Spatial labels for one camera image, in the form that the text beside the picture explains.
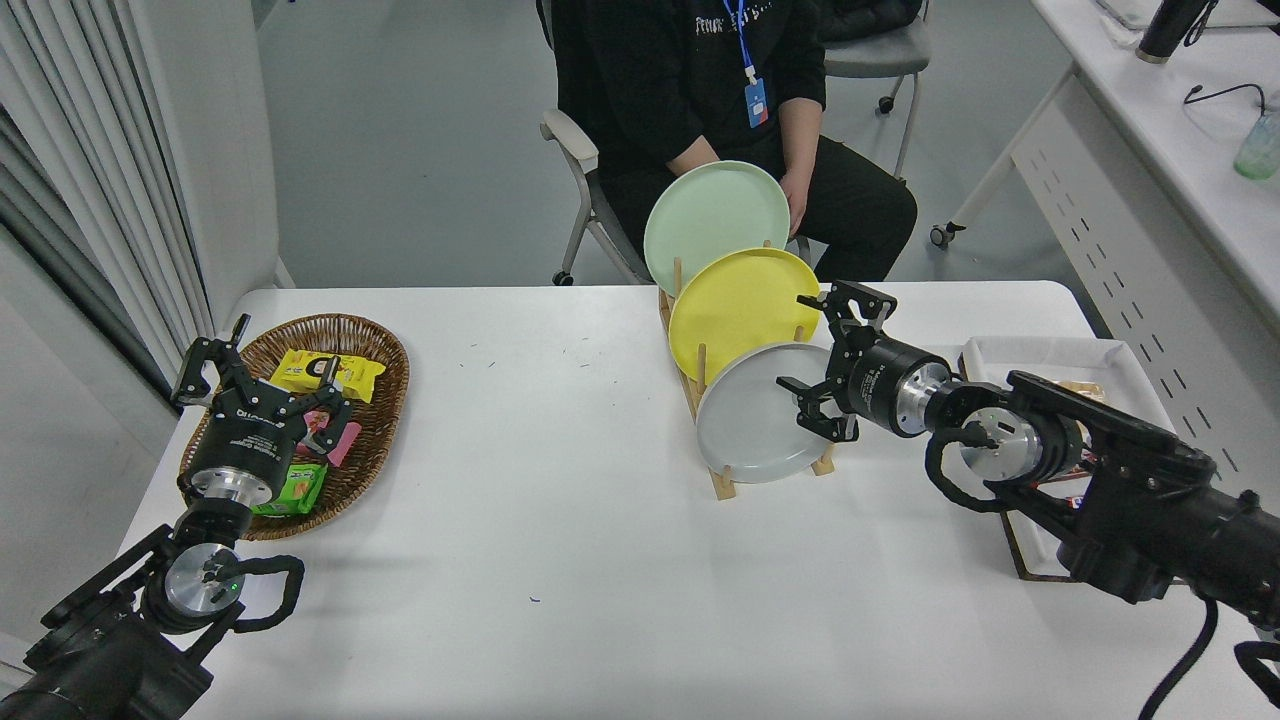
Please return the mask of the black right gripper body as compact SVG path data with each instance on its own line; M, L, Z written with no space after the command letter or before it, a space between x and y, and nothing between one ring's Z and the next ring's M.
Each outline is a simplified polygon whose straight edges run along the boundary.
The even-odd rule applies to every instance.
M904 438L925 432L928 374L927 351L884 334L855 334L832 347L837 405Z

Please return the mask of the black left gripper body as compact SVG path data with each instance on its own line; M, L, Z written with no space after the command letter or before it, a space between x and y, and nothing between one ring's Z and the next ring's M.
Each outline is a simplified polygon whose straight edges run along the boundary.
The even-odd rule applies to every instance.
M218 396L186 475L195 483L202 471L216 469L248 474L262 483L282 483L301 436L292 434L294 419L284 410L294 398L266 398L246 409L236 396Z

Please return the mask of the person's left hand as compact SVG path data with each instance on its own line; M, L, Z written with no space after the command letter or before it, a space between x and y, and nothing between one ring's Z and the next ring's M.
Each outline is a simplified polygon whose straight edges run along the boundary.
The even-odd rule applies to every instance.
M799 233L809 204L812 170L787 170L780 179L780 187L788 205L788 237Z

